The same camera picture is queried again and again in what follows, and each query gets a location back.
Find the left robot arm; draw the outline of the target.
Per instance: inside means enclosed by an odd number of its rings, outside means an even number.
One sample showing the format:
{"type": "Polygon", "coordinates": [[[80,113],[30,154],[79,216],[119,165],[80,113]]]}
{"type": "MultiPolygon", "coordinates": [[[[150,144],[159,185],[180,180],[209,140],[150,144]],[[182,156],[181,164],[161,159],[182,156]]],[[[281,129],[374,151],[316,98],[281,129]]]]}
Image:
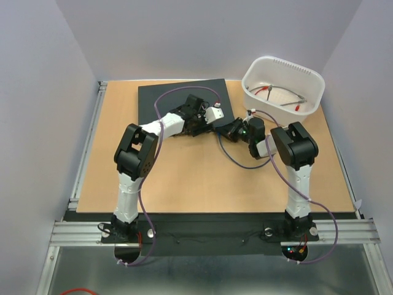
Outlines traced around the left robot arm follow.
{"type": "Polygon", "coordinates": [[[138,217],[141,184],[153,168],[163,140],[175,135],[206,133],[223,117],[219,102],[209,106],[205,100],[189,95],[184,104],[163,117],[148,124],[127,126],[114,154],[119,189],[111,226],[106,232],[123,242],[136,237],[137,228],[133,222],[138,217]]]}

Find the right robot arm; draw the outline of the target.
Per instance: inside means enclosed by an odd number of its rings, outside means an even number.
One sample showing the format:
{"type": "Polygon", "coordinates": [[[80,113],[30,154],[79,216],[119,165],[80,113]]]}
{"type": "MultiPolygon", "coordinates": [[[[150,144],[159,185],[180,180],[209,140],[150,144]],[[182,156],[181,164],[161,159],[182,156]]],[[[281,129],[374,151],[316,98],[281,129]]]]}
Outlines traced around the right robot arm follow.
{"type": "Polygon", "coordinates": [[[310,176],[319,148],[312,136],[299,122],[287,127],[276,127],[266,134],[265,123],[258,117],[237,118],[232,123],[216,129],[219,138],[236,143],[243,141],[248,145],[255,159],[269,158],[278,154],[287,169],[283,176],[272,162],[279,177],[288,185],[288,201],[279,233],[290,240],[306,235],[314,227],[311,217],[313,203],[309,196],[310,176]]]}

